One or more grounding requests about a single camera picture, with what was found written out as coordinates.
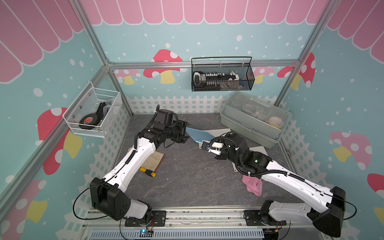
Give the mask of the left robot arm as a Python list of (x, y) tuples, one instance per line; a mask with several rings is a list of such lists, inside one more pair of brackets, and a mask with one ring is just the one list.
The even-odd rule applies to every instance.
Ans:
[(156, 110), (148, 125), (135, 135), (134, 145), (123, 159), (104, 177), (91, 181), (92, 207), (116, 221), (135, 218), (149, 224), (151, 206), (130, 199), (125, 192), (143, 163), (166, 140), (171, 140), (172, 144), (184, 144), (188, 140), (187, 125), (172, 111)]

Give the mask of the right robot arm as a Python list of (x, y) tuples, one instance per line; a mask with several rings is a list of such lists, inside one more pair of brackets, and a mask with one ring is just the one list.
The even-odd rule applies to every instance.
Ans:
[(202, 150), (215, 154), (218, 160), (231, 161), (238, 173), (272, 183), (301, 199), (301, 204), (265, 201), (260, 210), (264, 223), (311, 223), (325, 235), (339, 238), (346, 210), (346, 192), (315, 184), (289, 171), (271, 157), (250, 150), (240, 135), (228, 132), (210, 141), (202, 141)]

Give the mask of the white drawing tablet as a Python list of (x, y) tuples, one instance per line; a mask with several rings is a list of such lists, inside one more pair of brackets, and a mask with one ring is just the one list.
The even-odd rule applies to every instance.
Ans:
[(230, 129), (219, 129), (219, 130), (206, 130), (205, 132), (208, 132), (214, 136), (214, 138), (219, 137), (219, 136), (224, 136), (227, 133), (229, 133), (231, 130)]
[(268, 156), (268, 153), (263, 146), (258, 146), (258, 147), (251, 147), (250, 151), (255, 152), (255, 156), (260, 156), (261, 154)]

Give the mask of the blue framed drawing tablet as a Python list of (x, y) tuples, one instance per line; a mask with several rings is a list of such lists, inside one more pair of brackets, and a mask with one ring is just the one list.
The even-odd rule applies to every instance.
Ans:
[(210, 142), (214, 136), (208, 132), (196, 130), (192, 128), (186, 128), (186, 133), (196, 142), (202, 143), (203, 141)]

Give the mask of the white drawing tablet front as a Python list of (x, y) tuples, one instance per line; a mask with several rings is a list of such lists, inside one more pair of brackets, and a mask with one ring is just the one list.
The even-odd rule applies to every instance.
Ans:
[(230, 129), (219, 129), (219, 130), (206, 130), (205, 132), (208, 132), (214, 136), (214, 138), (219, 137), (219, 136), (224, 136), (227, 133), (229, 133), (231, 130)]

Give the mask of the pink cleaning cloth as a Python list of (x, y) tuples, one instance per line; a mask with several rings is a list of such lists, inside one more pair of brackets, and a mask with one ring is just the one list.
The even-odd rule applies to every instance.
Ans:
[(262, 180), (256, 177), (243, 176), (242, 182), (245, 184), (248, 192), (255, 194), (257, 197), (260, 197), (262, 195)]

